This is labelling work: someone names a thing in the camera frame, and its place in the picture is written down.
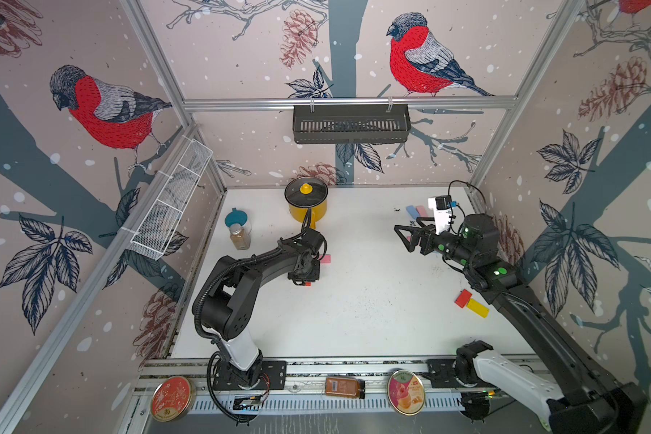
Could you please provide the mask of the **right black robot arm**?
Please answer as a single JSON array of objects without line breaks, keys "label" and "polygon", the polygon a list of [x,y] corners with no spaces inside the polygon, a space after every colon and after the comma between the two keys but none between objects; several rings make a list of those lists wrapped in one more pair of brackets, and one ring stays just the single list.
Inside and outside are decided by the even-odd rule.
[{"label": "right black robot arm", "polygon": [[553,433],[636,433],[647,396],[621,383],[575,343],[547,313],[515,268],[497,254],[499,230],[486,214],[468,215],[459,233],[437,231],[430,218],[394,231],[407,251],[441,254],[472,289],[502,314],[544,363],[551,381],[476,340],[459,347],[454,371],[466,387],[489,383],[546,422]]}]

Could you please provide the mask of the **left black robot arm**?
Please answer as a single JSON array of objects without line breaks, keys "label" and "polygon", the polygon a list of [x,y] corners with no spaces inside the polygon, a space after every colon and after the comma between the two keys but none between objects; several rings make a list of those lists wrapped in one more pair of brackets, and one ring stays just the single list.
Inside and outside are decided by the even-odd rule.
[{"label": "left black robot arm", "polygon": [[237,260],[220,258],[192,305],[198,336],[217,347],[219,374],[241,389],[251,389],[263,379],[263,354],[247,330],[260,288],[285,275],[296,286],[319,280],[327,240],[312,227],[307,211],[300,233],[277,241],[277,247]]}]

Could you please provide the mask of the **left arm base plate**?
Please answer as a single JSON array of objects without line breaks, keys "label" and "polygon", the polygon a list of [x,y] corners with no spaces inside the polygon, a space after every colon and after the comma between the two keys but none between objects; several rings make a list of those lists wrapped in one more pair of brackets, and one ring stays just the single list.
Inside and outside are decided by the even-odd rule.
[{"label": "left arm base plate", "polygon": [[248,371],[241,371],[230,362],[216,362],[209,373],[208,383],[214,391],[277,390],[285,388],[287,362],[257,360]]}]

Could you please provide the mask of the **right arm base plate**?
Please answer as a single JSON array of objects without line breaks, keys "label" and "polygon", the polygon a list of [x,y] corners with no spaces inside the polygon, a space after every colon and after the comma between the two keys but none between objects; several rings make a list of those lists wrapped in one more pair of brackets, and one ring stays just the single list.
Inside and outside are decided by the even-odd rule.
[{"label": "right arm base plate", "polygon": [[455,371],[455,360],[452,358],[432,358],[426,361],[428,372],[423,376],[436,389],[479,388],[493,389],[494,385],[481,380],[461,381]]}]

